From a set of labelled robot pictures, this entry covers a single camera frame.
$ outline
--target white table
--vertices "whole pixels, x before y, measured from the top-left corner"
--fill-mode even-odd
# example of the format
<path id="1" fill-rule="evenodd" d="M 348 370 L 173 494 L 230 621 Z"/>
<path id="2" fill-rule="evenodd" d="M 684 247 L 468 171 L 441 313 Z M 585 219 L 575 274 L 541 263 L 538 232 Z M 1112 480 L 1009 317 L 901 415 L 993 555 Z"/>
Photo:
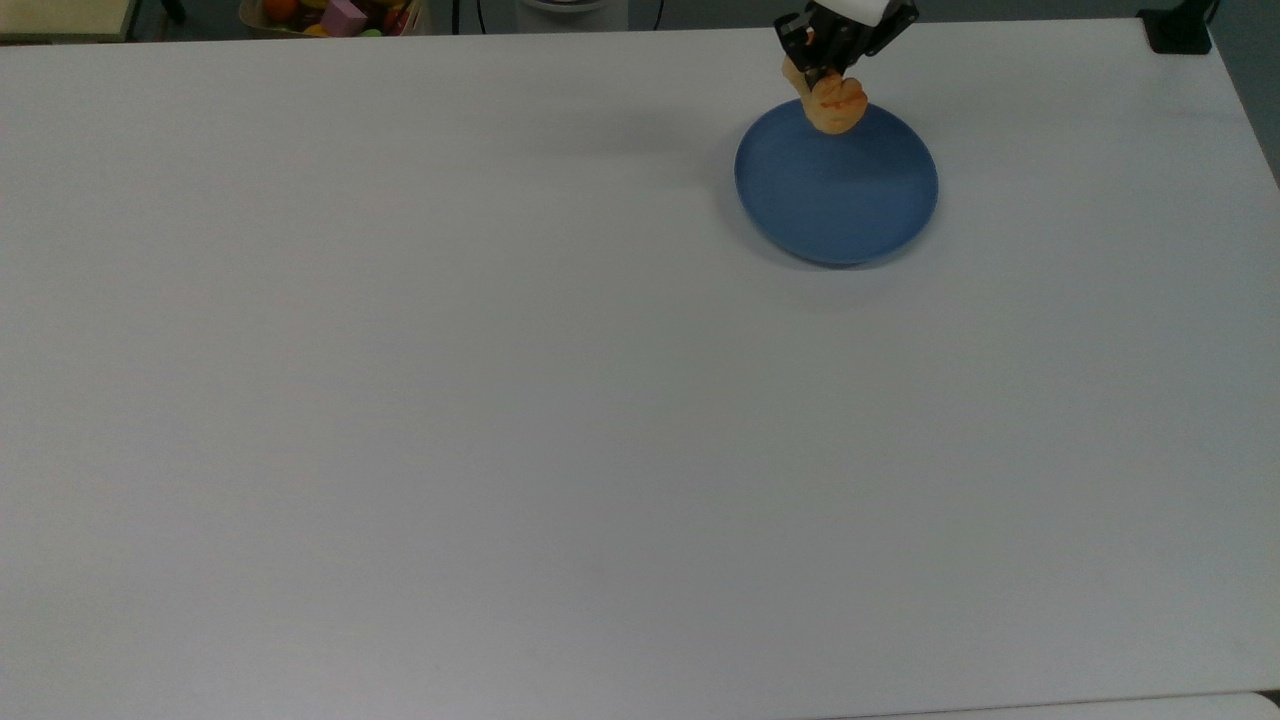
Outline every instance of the white table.
<path id="1" fill-rule="evenodd" d="M 0 0 L 0 42 L 120 42 L 138 0 Z"/>
<path id="2" fill-rule="evenodd" d="M 0 716 L 1280 685 L 1280 193 L 1217 55 L 913 27 L 860 77 L 937 215 L 828 272 L 733 193 L 774 42 L 0 50 Z"/>
<path id="3" fill-rule="evenodd" d="M 1221 694 L 941 712 L 928 720 L 1280 720 L 1257 694 Z"/>

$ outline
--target bread roll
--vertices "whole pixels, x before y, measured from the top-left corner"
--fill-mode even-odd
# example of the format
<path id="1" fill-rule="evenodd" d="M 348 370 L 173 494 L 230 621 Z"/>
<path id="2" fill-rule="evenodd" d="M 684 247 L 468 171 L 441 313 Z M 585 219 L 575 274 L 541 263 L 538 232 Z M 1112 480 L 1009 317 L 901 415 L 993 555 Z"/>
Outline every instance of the bread roll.
<path id="1" fill-rule="evenodd" d="M 813 127 L 827 135 L 849 132 L 867 114 L 867 94 L 863 83 L 854 78 L 844 78 L 831 70 L 809 90 L 804 73 L 796 68 L 791 58 L 782 61 L 782 76 L 800 94 L 800 105 Z"/>

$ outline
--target white container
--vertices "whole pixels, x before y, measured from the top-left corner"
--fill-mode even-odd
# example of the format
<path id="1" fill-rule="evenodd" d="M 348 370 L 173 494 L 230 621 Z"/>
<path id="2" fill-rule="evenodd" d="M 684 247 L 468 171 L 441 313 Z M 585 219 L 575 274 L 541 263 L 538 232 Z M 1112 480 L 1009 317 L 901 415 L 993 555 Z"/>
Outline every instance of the white container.
<path id="1" fill-rule="evenodd" d="M 627 0 L 517 0 L 517 32 L 627 29 Z"/>

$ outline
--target gray floor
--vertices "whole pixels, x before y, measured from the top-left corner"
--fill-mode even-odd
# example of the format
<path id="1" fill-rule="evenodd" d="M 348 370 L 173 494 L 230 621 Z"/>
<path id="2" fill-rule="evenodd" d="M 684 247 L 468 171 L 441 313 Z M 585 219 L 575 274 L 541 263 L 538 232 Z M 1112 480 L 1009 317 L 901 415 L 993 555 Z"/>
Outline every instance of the gray floor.
<path id="1" fill-rule="evenodd" d="M 142 40 L 238 40 L 248 32 L 238 18 L 239 0 L 183 0 L 183 26 L 164 22 L 160 0 L 140 0 Z M 483 0 L 490 32 L 515 28 L 517 0 Z M 652 27 L 659 0 L 631 0 L 631 27 Z M 448 27 L 449 0 L 430 0 L 438 28 Z M 1014 20 L 1053 18 L 1132 18 L 1140 8 L 1169 8 L 1176 0 L 916 0 L 922 20 Z M 663 28 L 765 27 L 797 10 L 804 0 L 667 0 Z M 463 1 L 463 32 L 479 32 L 474 0 Z M 1280 1 L 1224 0 L 1213 36 L 1253 122 L 1271 172 L 1280 178 Z"/>

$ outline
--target plate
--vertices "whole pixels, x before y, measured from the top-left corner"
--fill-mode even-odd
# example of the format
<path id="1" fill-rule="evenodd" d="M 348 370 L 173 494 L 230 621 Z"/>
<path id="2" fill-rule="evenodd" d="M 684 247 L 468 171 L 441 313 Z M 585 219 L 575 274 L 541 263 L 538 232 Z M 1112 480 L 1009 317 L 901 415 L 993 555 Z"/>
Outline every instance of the plate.
<path id="1" fill-rule="evenodd" d="M 820 265 L 893 254 L 924 229 L 938 201 L 924 141 L 878 105 L 842 135 L 814 129 L 799 100 L 778 105 L 742 136 L 733 177 L 760 232 Z"/>

